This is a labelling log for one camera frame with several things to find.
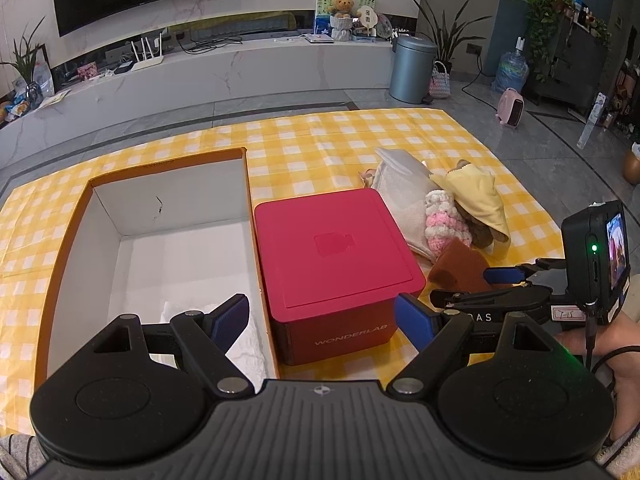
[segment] person's hand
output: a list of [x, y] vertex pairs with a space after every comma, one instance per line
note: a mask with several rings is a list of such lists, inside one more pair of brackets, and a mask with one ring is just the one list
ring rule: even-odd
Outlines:
[[[574, 355], [585, 352], [583, 328], [559, 333], [556, 340]], [[640, 345], [640, 325], [621, 312], [609, 326], [598, 329], [593, 355], [602, 356], [629, 345]], [[640, 353], [612, 357], [607, 365], [616, 376], [616, 418], [610, 437], [617, 440], [640, 423]]]

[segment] white router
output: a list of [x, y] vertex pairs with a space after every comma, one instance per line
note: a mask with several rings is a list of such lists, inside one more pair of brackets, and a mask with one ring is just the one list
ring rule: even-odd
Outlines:
[[[148, 59], [146, 57], [145, 40], [146, 40], [146, 46], [149, 49], [150, 57]], [[140, 60], [140, 56], [138, 55], [138, 51], [136, 50], [136, 46], [134, 45], [133, 41], [131, 42], [131, 46], [133, 47], [133, 53], [136, 55], [136, 60], [137, 60], [135, 65], [132, 67], [131, 72], [135, 72], [136, 70], [142, 70], [143, 68], [146, 68], [148, 66], [159, 65], [160, 63], [162, 63], [162, 60], [164, 59], [164, 56], [162, 55], [162, 33], [160, 33], [160, 38], [158, 40], [159, 50], [158, 50], [157, 56], [154, 56], [154, 53], [151, 50], [151, 45], [149, 45], [148, 38], [143, 39], [142, 37], [140, 37], [140, 43], [142, 44], [142, 57], [143, 57], [142, 60]]]

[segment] pink heater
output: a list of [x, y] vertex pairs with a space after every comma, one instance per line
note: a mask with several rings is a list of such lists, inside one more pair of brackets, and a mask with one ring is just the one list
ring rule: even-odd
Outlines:
[[520, 123], [520, 118], [524, 111], [524, 99], [513, 88], [507, 88], [500, 98], [498, 113], [495, 115], [500, 119], [500, 124], [506, 124], [516, 128]]

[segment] green plant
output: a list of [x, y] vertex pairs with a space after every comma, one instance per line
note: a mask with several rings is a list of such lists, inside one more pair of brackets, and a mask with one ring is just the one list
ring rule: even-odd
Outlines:
[[463, 42], [463, 41], [472, 41], [472, 40], [486, 40], [486, 38], [482, 36], [462, 36], [464, 30], [471, 25], [472, 23], [482, 22], [483, 20], [488, 20], [491, 16], [483, 16], [482, 18], [477, 18], [475, 20], [471, 20], [470, 22], [463, 22], [458, 24], [458, 20], [466, 6], [469, 4], [469, 0], [465, 2], [462, 8], [456, 14], [455, 19], [453, 20], [453, 25], [451, 25], [451, 29], [447, 27], [447, 18], [445, 16], [444, 10], [442, 11], [442, 22], [439, 23], [436, 19], [436, 15], [431, 9], [427, 0], [421, 0], [426, 4], [427, 9], [431, 13], [431, 17], [427, 14], [427, 11], [424, 9], [421, 4], [419, 4], [416, 0], [413, 0], [414, 3], [418, 6], [418, 10], [420, 10], [421, 15], [424, 16], [424, 19], [429, 23], [429, 27], [431, 28], [431, 36], [426, 34], [428, 38], [430, 38], [433, 43], [438, 47], [438, 53], [436, 55], [437, 59], [442, 62], [450, 62], [453, 58], [453, 53], [455, 49]]
[[[20, 43], [19, 43], [20, 48], [18, 48], [18, 44], [16, 44], [14, 40], [15, 62], [0, 61], [0, 65], [11, 65], [12, 67], [14, 67], [18, 71], [18, 74], [22, 76], [22, 78], [27, 84], [33, 82], [33, 69], [36, 66], [36, 54], [38, 53], [38, 49], [41, 47], [41, 45], [36, 44], [36, 46], [32, 48], [31, 40], [33, 39], [33, 35], [36, 33], [36, 30], [38, 30], [38, 27], [43, 22], [43, 20], [44, 20], [44, 16], [38, 22], [38, 24], [36, 25], [36, 28], [33, 29], [28, 40], [24, 37], [24, 33], [27, 31], [27, 28], [24, 27], [24, 32], [22, 33], [22, 39], [20, 40]], [[23, 43], [25, 46], [24, 54], [22, 53]]]
[[527, 60], [533, 68], [538, 81], [544, 81], [546, 75], [542, 67], [551, 63], [552, 54], [549, 45], [558, 33], [562, 12], [573, 7], [572, 0], [521, 0], [529, 5], [527, 19]]
[[593, 28], [598, 33], [596, 37], [596, 41], [602, 46], [607, 47], [607, 49], [611, 48], [611, 33], [609, 32], [609, 27], [607, 27], [607, 23], [600, 18], [596, 18], [595, 25]]

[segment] yellow checkered tablecloth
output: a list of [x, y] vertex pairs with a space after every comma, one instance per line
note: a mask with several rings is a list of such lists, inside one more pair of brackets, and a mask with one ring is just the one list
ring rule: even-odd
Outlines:
[[[329, 112], [220, 126], [99, 156], [14, 190], [0, 211], [0, 425], [32, 431], [36, 345], [60, 243], [90, 178], [129, 166], [245, 146], [254, 206], [361, 187], [358, 172], [379, 162], [374, 148], [402, 148], [445, 172], [465, 158], [495, 175], [511, 229], [501, 264], [562, 257], [558, 227], [495, 156], [441, 110]], [[415, 355], [397, 332], [386, 345], [323, 362], [282, 367], [286, 378], [378, 377], [389, 381]]]

